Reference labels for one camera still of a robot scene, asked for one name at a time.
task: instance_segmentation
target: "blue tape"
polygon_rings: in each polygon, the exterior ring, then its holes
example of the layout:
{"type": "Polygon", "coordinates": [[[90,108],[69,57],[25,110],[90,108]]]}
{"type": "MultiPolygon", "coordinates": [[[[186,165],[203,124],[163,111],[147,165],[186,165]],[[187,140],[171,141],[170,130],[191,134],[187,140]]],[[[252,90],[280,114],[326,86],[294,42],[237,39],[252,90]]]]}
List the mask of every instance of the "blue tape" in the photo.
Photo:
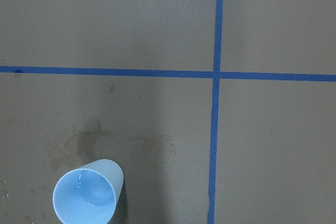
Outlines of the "blue tape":
{"type": "Polygon", "coordinates": [[[48,73],[83,74],[94,76],[139,76],[139,77],[178,77],[178,78],[217,78],[237,80],[276,80],[276,81],[325,81],[336,82],[334,74],[307,73],[253,73],[253,72],[212,72],[183,70],[141,70],[141,69],[105,69],[105,68],[57,68],[0,66],[0,73],[48,73]]]}
{"type": "Polygon", "coordinates": [[[219,73],[222,56],[222,24],[223,0],[216,0],[215,45],[214,45],[214,77],[212,82],[211,107],[211,134],[210,134],[210,160],[209,160],[209,210],[207,224],[215,223],[216,199],[216,166],[217,166],[217,137],[218,137],[218,104],[219,104],[219,73]]]}
{"type": "Polygon", "coordinates": [[[211,71],[178,71],[178,70],[138,70],[138,69],[105,69],[105,68],[57,68],[57,67],[23,67],[0,66],[2,73],[49,73],[49,74],[88,74],[95,76],[140,76],[140,77],[180,77],[180,78],[212,78],[211,71]]]}
{"type": "Polygon", "coordinates": [[[336,82],[336,75],[334,74],[221,72],[219,77],[221,79],[241,80],[336,82]]]}

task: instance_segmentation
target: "plastic cup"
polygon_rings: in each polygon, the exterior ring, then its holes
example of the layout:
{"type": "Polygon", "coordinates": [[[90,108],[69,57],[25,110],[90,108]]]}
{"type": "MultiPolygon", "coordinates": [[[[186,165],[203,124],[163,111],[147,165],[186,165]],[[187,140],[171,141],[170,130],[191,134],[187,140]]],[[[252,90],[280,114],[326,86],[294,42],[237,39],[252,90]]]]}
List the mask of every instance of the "plastic cup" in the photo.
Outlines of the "plastic cup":
{"type": "Polygon", "coordinates": [[[52,196],[57,217],[64,224],[106,224],[114,214],[123,180],[120,166],[108,159],[69,171],[52,196]]]}

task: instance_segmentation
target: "floor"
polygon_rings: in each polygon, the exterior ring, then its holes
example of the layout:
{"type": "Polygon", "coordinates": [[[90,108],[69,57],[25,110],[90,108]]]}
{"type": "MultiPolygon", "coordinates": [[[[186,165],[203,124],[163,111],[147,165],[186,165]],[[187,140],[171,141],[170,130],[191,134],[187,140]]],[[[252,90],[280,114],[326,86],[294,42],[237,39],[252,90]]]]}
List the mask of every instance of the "floor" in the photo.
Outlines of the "floor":
{"type": "Polygon", "coordinates": [[[0,223],[60,223],[109,158],[110,223],[334,223],[336,0],[0,0],[0,223]]]}

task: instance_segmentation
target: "water stain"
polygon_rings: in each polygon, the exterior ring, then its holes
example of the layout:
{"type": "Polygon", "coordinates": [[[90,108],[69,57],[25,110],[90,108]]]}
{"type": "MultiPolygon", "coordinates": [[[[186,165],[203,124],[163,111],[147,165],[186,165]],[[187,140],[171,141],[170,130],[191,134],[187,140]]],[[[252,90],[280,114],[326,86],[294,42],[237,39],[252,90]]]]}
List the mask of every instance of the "water stain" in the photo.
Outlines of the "water stain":
{"type": "Polygon", "coordinates": [[[139,170],[168,170],[175,164],[175,142],[168,135],[130,138],[130,160],[139,170]]]}
{"type": "Polygon", "coordinates": [[[110,87],[110,93],[115,92],[115,90],[117,90],[117,89],[115,88],[115,86],[114,86],[114,85],[111,85],[111,87],[110,87]]]}
{"type": "Polygon", "coordinates": [[[9,198],[8,190],[6,189],[2,190],[1,196],[3,199],[8,199],[9,198]]]}
{"type": "Polygon", "coordinates": [[[33,218],[29,215],[23,216],[23,220],[26,221],[27,224],[34,224],[33,218]]]}
{"type": "Polygon", "coordinates": [[[103,131],[98,119],[85,117],[72,127],[51,138],[44,146],[50,160],[50,169],[56,171],[65,164],[70,169],[84,162],[97,160],[94,153],[96,141],[101,137],[113,137],[108,131],[103,131]]]}

